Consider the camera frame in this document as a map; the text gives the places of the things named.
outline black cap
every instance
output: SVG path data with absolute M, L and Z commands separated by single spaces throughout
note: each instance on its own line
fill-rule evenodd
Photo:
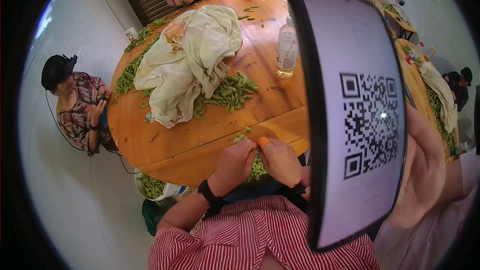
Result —
M 468 67 L 465 67 L 465 68 L 462 69 L 461 73 L 462 73 L 462 76 L 463 76 L 464 80 L 470 86 L 470 83 L 472 82 L 472 79 L 473 79 L 472 70 L 470 70 L 470 68 L 468 68 Z
M 68 78 L 77 63 L 77 56 L 68 58 L 65 55 L 49 57 L 43 66 L 42 86 L 45 90 L 55 92 L 57 85 Z

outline black wristband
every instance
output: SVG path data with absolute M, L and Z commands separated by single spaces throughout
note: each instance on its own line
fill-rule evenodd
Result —
M 210 190 L 210 186 L 208 185 L 207 179 L 201 182 L 197 189 L 198 193 L 201 193 L 203 197 L 208 201 L 208 204 L 213 206 L 218 206 L 222 204 L 223 197 L 216 197 L 212 190 Z

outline black cable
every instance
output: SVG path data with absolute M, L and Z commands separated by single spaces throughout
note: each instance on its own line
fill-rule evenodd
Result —
M 50 110 L 50 114 L 52 115 L 52 118 L 53 118 L 53 121 L 55 122 L 55 126 L 57 127 L 58 131 L 60 132 L 60 134 L 62 135 L 62 137 L 70 144 L 71 147 L 75 148 L 76 150 L 80 150 L 80 151 L 84 151 L 83 149 L 80 149 L 74 145 L 72 145 L 72 143 L 67 139 L 67 137 L 63 134 L 63 132 L 61 131 L 60 127 L 58 126 L 57 124 L 57 120 L 55 119 L 55 116 L 53 115 L 53 112 L 52 112 L 52 108 L 50 107 L 50 102 L 49 102 L 49 98 L 47 96 L 47 90 L 45 90 L 45 99 L 46 99 L 46 103 L 48 104 L 48 109 Z M 138 171 L 138 172 L 129 172 L 127 170 L 127 167 L 125 167 L 125 165 L 123 164 L 123 155 L 118 153 L 117 151 L 110 151 L 110 150 L 106 150 L 108 151 L 109 153 L 115 153 L 116 155 L 118 155 L 118 157 L 120 158 L 120 162 L 123 166 L 123 169 L 125 169 L 125 171 L 129 174 L 137 174 L 137 173 L 140 173 L 141 171 Z

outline green bag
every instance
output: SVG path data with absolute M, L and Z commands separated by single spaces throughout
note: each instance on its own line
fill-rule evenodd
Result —
M 173 197 L 167 197 L 162 201 L 151 201 L 145 199 L 141 207 L 141 214 L 145 219 L 145 225 L 147 226 L 148 233 L 153 237 L 157 233 L 157 225 L 160 219 L 165 213 L 173 207 L 177 201 Z

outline red striped shirt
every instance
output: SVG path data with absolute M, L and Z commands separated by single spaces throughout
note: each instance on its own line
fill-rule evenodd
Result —
M 305 239 L 308 216 L 280 195 L 243 200 L 206 219 L 195 236 L 160 228 L 148 269 L 257 270 L 268 248 L 285 269 L 375 269 L 367 235 L 327 253 L 312 252 Z

